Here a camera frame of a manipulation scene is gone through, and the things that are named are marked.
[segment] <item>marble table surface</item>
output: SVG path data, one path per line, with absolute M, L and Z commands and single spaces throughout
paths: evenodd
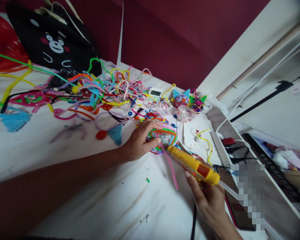
M 118 67 L 127 69 L 128 66 L 121 63 Z M 130 78 L 138 78 L 140 74 L 141 71 L 132 68 Z M 34 84 L 42 84 L 48 77 L 43 73 L 32 72 L 26 79 Z M 12 78 L 0 77 L 0 99 L 12 81 Z M 171 84 L 152 76 L 144 77 L 144 85 L 155 86 L 164 91 L 171 87 Z M 29 89 L 30 85 L 20 82 L 12 93 Z M 69 107 L 67 102 L 54 104 L 54 108 L 66 107 Z M 198 114 L 197 118 L 209 122 L 203 113 Z M 176 124 L 172 116 L 167 119 Z M 87 129 L 84 140 L 80 139 L 81 133 L 76 132 L 69 139 L 63 135 L 53 144 L 49 144 L 49 141 L 64 129 L 64 125 L 71 125 L 71 120 L 54 118 L 46 106 L 33 114 L 31 120 L 16 133 L 8 133 L 0 120 L 0 181 L 40 167 L 117 147 L 109 136 L 102 141 L 95 138 L 98 130 L 93 122 L 84 124 Z M 131 122 L 123 127 L 123 143 L 128 140 L 134 129 L 135 123 Z M 204 126 L 198 124 L 198 130 L 200 129 L 203 130 Z M 178 129 L 179 140 L 182 132 L 181 126 Z M 205 132 L 203 136 L 209 138 L 213 144 L 209 132 Z M 206 149 L 194 152 L 207 159 Z M 214 151 L 211 162 L 222 165 L 217 151 Z M 43 220 L 30 234 L 85 240 L 189 239 L 193 216 L 192 193 L 182 168 L 174 161 L 173 166 L 179 185 L 178 191 L 174 187 L 166 159 L 148 153 L 137 161 L 112 169 L 92 182 Z M 260 237 L 258 232 L 239 232 L 244 239 L 266 239 Z M 195 239 L 211 238 L 214 238 L 212 231 L 198 213 Z

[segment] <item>digital timer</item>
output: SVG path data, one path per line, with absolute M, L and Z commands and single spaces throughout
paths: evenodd
M 154 87 L 150 87 L 148 89 L 148 94 L 149 95 L 152 95 L 152 96 L 157 96 L 157 97 L 160 97 L 161 98 L 161 95 L 162 95 L 162 89 L 160 88 L 154 88 Z

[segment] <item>smartphone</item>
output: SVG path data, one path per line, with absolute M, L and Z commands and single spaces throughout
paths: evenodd
M 235 192 L 238 192 L 237 184 L 234 180 L 234 176 L 231 174 L 232 170 L 230 168 L 219 165 L 214 165 L 213 168 L 219 173 L 221 181 L 227 184 Z M 225 193 L 226 203 L 236 228 L 240 230 L 255 231 L 255 228 L 252 225 L 252 219 L 249 218 L 248 213 L 244 210 L 243 206 L 230 193 L 227 191 L 225 191 Z

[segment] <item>blue tassel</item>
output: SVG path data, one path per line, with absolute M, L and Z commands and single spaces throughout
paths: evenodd
M 8 107 L 8 109 L 19 112 L 13 114 L 0 114 L 0 118 L 2 118 L 2 122 L 7 127 L 8 132 L 18 131 L 30 120 L 31 114 L 12 107 Z
M 118 145 L 118 146 L 120 146 L 122 144 L 122 141 L 121 141 L 121 130 L 122 130 L 122 123 L 114 126 L 113 128 L 110 128 L 107 131 L 107 133 L 112 138 L 112 140 L 114 141 L 114 143 L 116 145 Z

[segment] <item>orange bead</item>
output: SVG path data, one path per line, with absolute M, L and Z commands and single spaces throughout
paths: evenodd
M 99 131 L 96 134 L 96 139 L 102 140 L 102 139 L 105 139 L 106 136 L 107 136 L 107 131 Z

